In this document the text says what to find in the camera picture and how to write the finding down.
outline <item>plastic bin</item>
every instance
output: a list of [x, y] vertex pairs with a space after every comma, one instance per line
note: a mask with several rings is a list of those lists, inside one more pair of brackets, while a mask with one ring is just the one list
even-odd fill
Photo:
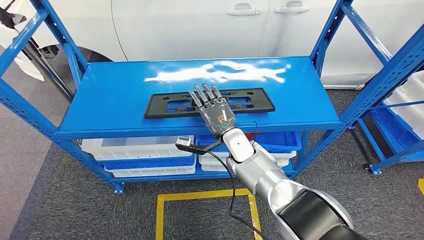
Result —
[[[185, 136], [194, 142], [193, 135]], [[175, 158], [193, 155], [178, 150], [178, 136], [149, 136], [130, 138], [97, 138], [82, 140], [81, 149], [93, 154], [97, 161]]]
[[409, 126], [402, 124], [402, 119], [398, 115], [391, 113], [387, 108], [377, 108], [371, 111], [371, 114], [376, 120], [386, 126], [397, 142], [404, 148], [408, 148], [420, 140]]
[[[378, 108], [371, 111], [371, 114], [375, 125], [394, 153], [400, 153], [420, 141], [420, 138], [414, 134], [411, 127], [389, 109]], [[422, 162], [424, 161], [424, 150], [413, 153], [401, 159], [401, 161]]]
[[197, 154], [188, 157], [144, 160], [109, 161], [102, 163], [104, 170], [115, 178], [194, 174]]
[[[384, 100], [386, 105], [424, 101], [424, 71], [416, 72], [392, 94]], [[424, 104], [392, 107], [391, 110], [399, 115], [411, 127], [412, 131], [424, 139]]]
[[[228, 152], [213, 152], [217, 157], [219, 157], [224, 164], [226, 163], [226, 158], [228, 157]], [[290, 153], [272, 153], [271, 154], [280, 168], [289, 165], [291, 158], [296, 156], [296, 151], [291, 151]], [[203, 171], [227, 171], [225, 167], [212, 155], [206, 153], [205, 155], [198, 156], [201, 169]]]
[[[197, 135], [196, 137], [199, 145], [210, 145], [217, 141], [211, 135]], [[256, 138], [251, 138], [251, 140], [253, 139], [269, 153], [291, 153], [293, 150], [302, 148], [300, 131], [259, 132], [256, 134]], [[221, 144], [212, 151], [228, 153], [229, 150], [225, 144]]]

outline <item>floor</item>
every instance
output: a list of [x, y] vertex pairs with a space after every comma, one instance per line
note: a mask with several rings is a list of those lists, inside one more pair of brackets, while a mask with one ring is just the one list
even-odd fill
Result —
[[[69, 83], [66, 61], [54, 64]], [[15, 64], [3, 78], [52, 122], [61, 121], [67, 103], [51, 84], [27, 76]], [[357, 93], [328, 91], [338, 113]], [[321, 134], [313, 132], [310, 142]], [[112, 194], [3, 105], [0, 139], [0, 240], [153, 239], [158, 194], [231, 187], [228, 179], [145, 182], [126, 185], [123, 195]], [[373, 176], [361, 165], [374, 160], [359, 130], [347, 131], [296, 180], [333, 195], [370, 239], [423, 239], [424, 196], [417, 179], [424, 176], [424, 163], [395, 165]], [[166, 202], [164, 239], [252, 239], [249, 229], [228, 217], [228, 205], [228, 197]], [[267, 206], [257, 199], [257, 208], [262, 230], [279, 239]], [[247, 197], [237, 197], [235, 211], [250, 218]]]
[[[65, 56], [60, 53], [51, 65], [72, 87]], [[52, 84], [28, 76], [15, 63], [2, 79], [52, 123], [60, 124], [68, 103]], [[0, 104], [0, 144], [0, 240], [5, 240], [12, 232], [51, 141]]]

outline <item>caster wheel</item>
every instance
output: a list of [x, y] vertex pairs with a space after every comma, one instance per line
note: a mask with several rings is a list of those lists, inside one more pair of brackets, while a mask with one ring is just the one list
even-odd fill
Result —
[[364, 165], [362, 165], [362, 169], [365, 170], [365, 172], [372, 174], [373, 170], [370, 167], [369, 163], [365, 163]]

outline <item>robot finger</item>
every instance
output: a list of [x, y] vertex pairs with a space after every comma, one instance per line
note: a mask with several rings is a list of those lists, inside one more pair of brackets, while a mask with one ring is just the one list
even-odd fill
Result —
[[196, 103], [196, 105], [199, 108], [203, 106], [202, 102], [200, 101], [200, 99], [198, 98], [198, 96], [196, 96], [196, 93], [194, 91], [188, 91], [188, 93], [191, 95], [191, 97], [194, 100], [194, 103]]
[[217, 99], [223, 98], [223, 96], [221, 95], [221, 92], [218, 90], [218, 88], [215, 85], [211, 85], [211, 87]]
[[204, 91], [206, 92], [206, 94], [209, 97], [209, 99], [210, 100], [213, 100], [215, 98], [215, 95], [211, 92], [211, 90], [209, 89], [208, 85], [206, 85], [205, 83], [202, 83], [201, 85], [204, 88]]
[[205, 104], [208, 101], [208, 98], [206, 97], [206, 95], [203, 93], [203, 91], [200, 89], [200, 87], [197, 84], [194, 85], [194, 88], [196, 89], [196, 91], [199, 94], [201, 100]]

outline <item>white storage bin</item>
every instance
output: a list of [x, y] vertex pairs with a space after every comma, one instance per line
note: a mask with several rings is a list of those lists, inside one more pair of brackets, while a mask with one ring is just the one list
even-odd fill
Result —
[[148, 168], [130, 168], [130, 169], [106, 169], [105, 171], [112, 173], [115, 178], [130, 177], [148, 177], [148, 176], [165, 176], [194, 174], [196, 171], [196, 160], [191, 166], [170, 166], [170, 167], [148, 167]]
[[[214, 152], [214, 154], [219, 157], [224, 164], [226, 163], [226, 158], [228, 157], [228, 152]], [[289, 164], [289, 159], [296, 156], [296, 151], [291, 151], [289, 153], [271, 153], [275, 158], [277, 165], [282, 168]], [[206, 153], [205, 155], [199, 155], [199, 163], [203, 171], [227, 171], [225, 167], [212, 155]]]
[[[384, 104], [403, 104], [424, 101], [424, 71], [416, 72], [384, 100]], [[421, 138], [424, 139], [424, 104], [397, 106], [390, 108], [399, 115]]]
[[[184, 137], [194, 140], [193, 135]], [[193, 153], [177, 149], [177, 139], [178, 136], [84, 139], [81, 149], [97, 161], [191, 156]]]

